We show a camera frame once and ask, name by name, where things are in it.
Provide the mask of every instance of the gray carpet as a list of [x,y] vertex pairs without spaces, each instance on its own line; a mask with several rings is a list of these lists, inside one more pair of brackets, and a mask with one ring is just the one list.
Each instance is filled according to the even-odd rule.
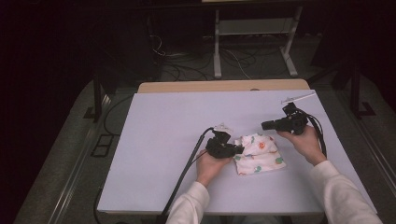
[[[241,65],[232,60],[233,55],[241,59],[253,54],[258,47],[250,40],[224,40],[221,51],[222,79],[253,79],[289,78],[285,64],[278,53],[282,37],[269,36],[264,40],[264,47],[253,57]],[[306,36],[296,38],[291,48],[291,58],[301,78],[309,78],[320,71],[320,68],[310,66],[320,38]],[[171,57],[163,68],[161,81],[175,80],[205,80],[213,79],[212,49],[205,46],[203,53],[189,54],[183,57]],[[189,68],[180,69],[183,65]],[[329,75],[311,86],[318,92],[318,97],[343,144],[348,157],[354,165],[361,181],[366,187],[379,217],[384,223],[396,220],[396,200],[384,175],[374,160],[371,145],[380,149],[389,165],[394,167],[395,141],[393,137],[396,127],[396,117],[393,111],[382,100],[375,85],[368,79],[361,81],[361,99],[368,102],[375,110],[376,116],[357,120],[348,109],[349,88],[334,91],[330,87],[332,75]],[[112,156],[117,148],[119,138],[114,136],[106,157],[92,157],[106,153],[105,147],[95,147],[101,134],[119,134],[126,118],[129,104],[136,89],[122,89],[109,96],[104,101],[104,115],[98,123],[92,119],[84,119],[88,107],[93,104],[92,84],[88,85],[76,100],[70,115],[55,142],[41,173],[32,187],[15,223],[98,223],[94,215],[95,199],[106,180]],[[361,133],[363,126],[373,138],[368,141]],[[108,143],[108,138],[102,136],[101,144]],[[97,213],[100,223],[152,223],[151,216],[115,216]],[[293,217],[293,223],[319,223],[321,217]]]

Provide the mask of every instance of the small towel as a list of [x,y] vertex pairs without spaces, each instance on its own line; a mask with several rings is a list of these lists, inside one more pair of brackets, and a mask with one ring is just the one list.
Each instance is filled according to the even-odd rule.
[[257,174],[286,166],[274,137],[254,133],[235,140],[235,144],[245,148],[243,154],[233,157],[239,175]]

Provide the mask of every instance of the white sleeve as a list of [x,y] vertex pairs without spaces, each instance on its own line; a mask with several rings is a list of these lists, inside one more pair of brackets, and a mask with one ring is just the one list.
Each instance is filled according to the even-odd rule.
[[330,161],[316,165],[311,175],[323,197],[329,223],[382,223],[358,188]]
[[209,193],[205,186],[199,182],[192,183],[190,189],[180,195],[172,205],[166,223],[199,224],[209,205],[209,200]]

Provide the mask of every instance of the white cloth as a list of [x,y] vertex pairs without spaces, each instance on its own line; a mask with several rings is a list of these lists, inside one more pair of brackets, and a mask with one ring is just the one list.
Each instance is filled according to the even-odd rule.
[[242,154],[233,157],[239,175],[252,175],[286,166],[274,137],[254,133],[235,140],[235,144],[245,148]]
[[[324,207],[330,223],[382,223],[356,186],[341,175],[329,161],[313,168],[311,175],[323,196]],[[166,223],[198,224],[209,204],[206,188],[194,182],[172,206]]]

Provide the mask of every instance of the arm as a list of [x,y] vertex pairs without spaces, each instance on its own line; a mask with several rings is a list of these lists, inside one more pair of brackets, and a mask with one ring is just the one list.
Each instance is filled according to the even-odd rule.
[[278,134],[290,140],[296,150],[314,165],[311,175],[322,195],[330,223],[382,223],[357,187],[327,161],[320,150],[313,127],[306,126],[301,135],[285,132]]
[[198,157],[197,179],[186,193],[177,198],[166,223],[200,223],[204,211],[209,205],[210,198],[206,189],[207,186],[221,169],[232,160],[232,158],[215,159],[207,154],[206,150],[202,150]]

